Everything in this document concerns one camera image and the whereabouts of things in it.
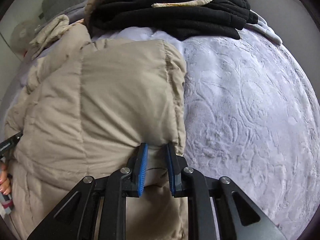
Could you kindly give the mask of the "person's left hand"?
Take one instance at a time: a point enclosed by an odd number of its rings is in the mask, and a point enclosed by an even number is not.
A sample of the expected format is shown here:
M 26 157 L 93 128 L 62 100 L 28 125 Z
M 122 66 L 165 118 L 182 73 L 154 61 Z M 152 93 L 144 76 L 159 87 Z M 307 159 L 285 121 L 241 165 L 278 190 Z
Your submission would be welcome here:
M 0 192 L 4 195 L 11 193 L 11 185 L 8 177 L 7 166 L 4 163 L 1 163 Z

